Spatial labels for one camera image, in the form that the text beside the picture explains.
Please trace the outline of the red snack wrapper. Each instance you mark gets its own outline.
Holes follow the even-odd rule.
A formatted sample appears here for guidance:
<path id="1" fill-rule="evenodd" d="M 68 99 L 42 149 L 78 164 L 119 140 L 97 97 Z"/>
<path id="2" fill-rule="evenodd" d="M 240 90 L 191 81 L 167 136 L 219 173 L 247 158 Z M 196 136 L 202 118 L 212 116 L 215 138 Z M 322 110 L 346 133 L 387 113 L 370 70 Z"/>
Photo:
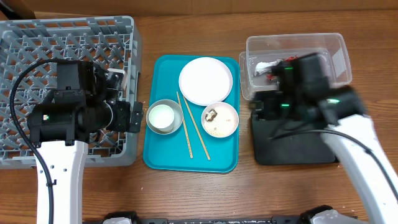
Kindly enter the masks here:
<path id="1" fill-rule="evenodd" d="M 294 55 L 285 59 L 276 60 L 267 74 L 267 79 L 277 80 L 279 77 L 281 77 L 284 74 L 285 70 L 292 69 L 290 61 L 295 60 L 297 58 L 298 58 L 297 55 Z"/>

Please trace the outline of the white paper cup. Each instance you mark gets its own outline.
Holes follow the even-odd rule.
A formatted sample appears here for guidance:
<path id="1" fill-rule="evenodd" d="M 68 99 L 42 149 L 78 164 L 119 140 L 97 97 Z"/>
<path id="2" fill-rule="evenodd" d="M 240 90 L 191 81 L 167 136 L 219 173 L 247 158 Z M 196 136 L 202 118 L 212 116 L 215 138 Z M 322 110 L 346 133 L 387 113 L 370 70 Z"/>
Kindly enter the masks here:
<path id="1" fill-rule="evenodd" d="M 169 133 L 174 127 L 175 113 L 168 105 L 155 105 L 149 112 L 149 123 L 158 133 Z"/>

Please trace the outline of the grey-green ceramic bowl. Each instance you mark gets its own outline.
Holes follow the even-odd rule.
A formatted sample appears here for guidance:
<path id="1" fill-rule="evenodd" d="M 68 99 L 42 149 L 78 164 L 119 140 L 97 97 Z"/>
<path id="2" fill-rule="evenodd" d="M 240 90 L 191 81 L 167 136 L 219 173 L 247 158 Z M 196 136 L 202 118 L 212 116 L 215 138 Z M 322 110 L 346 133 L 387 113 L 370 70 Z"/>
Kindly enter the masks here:
<path id="1" fill-rule="evenodd" d="M 149 123 L 149 112 L 150 112 L 150 110 L 151 110 L 155 105 L 161 105 L 161 104 L 170 106 L 170 107 L 173 109 L 174 113 L 175 113 L 174 127 L 173 127 L 173 129 L 171 130 L 171 132 L 169 132 L 169 133 L 158 133 L 158 132 L 152 127 L 152 125 Z M 147 126 L 148 126 L 149 129 L 151 129 L 153 132 L 155 132 L 155 133 L 157 133 L 157 134 L 171 134 L 171 133 L 175 132 L 175 131 L 181 126 L 181 124 L 182 124 L 182 109 L 181 109 L 181 107 L 179 106 L 179 104 L 176 103 L 176 102 L 173 101 L 173 100 L 168 100 L 168 99 L 159 100 L 159 101 L 156 101 L 155 103 L 153 103 L 153 104 L 149 107 L 149 109 L 148 109 L 148 111 L 147 111 L 147 115 L 146 115 L 146 121 L 147 121 Z"/>

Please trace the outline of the white napkin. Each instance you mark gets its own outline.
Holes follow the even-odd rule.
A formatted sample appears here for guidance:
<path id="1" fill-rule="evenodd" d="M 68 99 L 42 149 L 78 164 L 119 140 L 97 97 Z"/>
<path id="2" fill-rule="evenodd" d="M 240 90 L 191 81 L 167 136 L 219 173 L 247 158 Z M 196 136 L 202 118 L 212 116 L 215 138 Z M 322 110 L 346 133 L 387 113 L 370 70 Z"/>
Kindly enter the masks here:
<path id="1" fill-rule="evenodd" d="M 259 62 L 254 69 L 254 76 L 259 76 L 263 74 L 270 73 L 272 68 L 280 63 L 280 60 L 276 60 L 273 62 Z"/>

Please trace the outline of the pink-white small bowl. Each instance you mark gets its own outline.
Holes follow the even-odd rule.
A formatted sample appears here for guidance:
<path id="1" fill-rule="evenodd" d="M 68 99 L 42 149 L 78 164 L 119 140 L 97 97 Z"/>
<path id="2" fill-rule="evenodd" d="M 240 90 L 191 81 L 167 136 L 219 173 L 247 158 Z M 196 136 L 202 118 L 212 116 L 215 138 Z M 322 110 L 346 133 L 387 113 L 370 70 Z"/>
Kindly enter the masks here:
<path id="1" fill-rule="evenodd" d="M 210 136 L 227 138 L 237 130 L 239 115 L 230 104 L 216 102 L 203 110 L 201 125 Z"/>

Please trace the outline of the brown food chunk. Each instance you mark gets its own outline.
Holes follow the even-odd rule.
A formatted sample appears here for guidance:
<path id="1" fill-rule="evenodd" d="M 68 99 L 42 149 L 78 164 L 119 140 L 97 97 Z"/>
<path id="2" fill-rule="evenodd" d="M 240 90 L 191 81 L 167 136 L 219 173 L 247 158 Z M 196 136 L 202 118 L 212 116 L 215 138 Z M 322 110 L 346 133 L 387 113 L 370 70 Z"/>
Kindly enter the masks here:
<path id="1" fill-rule="evenodd" d="M 205 121 L 212 122 L 215 119 L 215 117 L 217 116 L 217 114 L 218 113 L 214 109 L 209 110 L 205 114 Z"/>

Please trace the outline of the rice grains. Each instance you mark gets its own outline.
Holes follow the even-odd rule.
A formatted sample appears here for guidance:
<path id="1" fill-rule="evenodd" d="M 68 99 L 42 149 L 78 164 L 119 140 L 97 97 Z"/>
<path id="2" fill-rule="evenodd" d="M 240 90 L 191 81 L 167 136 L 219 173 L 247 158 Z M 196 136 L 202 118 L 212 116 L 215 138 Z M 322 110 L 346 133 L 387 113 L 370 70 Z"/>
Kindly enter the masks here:
<path id="1" fill-rule="evenodd" d="M 212 122 L 204 121 L 204 129 L 212 136 L 227 136 L 234 127 L 234 116 L 230 110 L 224 107 L 214 109 L 218 114 Z"/>

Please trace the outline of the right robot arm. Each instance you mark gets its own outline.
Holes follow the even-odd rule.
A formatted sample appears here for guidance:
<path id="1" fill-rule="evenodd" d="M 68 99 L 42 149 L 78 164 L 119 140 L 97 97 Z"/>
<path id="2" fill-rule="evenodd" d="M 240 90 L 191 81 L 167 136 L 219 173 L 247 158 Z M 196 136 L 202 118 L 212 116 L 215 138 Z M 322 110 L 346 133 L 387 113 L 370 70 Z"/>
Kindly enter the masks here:
<path id="1" fill-rule="evenodd" d="M 397 173 L 350 86 L 333 88 L 316 55 L 261 69 L 276 84 L 252 99 L 254 155 L 260 165 L 339 162 L 371 223 L 397 222 Z"/>

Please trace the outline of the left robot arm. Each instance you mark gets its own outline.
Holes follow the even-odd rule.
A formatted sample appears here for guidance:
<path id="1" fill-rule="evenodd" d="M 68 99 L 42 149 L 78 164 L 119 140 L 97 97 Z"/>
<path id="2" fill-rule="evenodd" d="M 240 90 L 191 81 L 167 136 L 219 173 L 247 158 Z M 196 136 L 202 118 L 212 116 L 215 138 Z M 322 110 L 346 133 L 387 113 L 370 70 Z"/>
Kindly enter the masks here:
<path id="1" fill-rule="evenodd" d="M 57 87 L 27 119 L 38 154 L 37 223 L 81 223 L 82 190 L 90 139 L 117 133 L 123 153 L 106 166 L 131 165 L 136 158 L 142 103 L 123 97 L 130 77 L 83 61 L 57 64 Z"/>

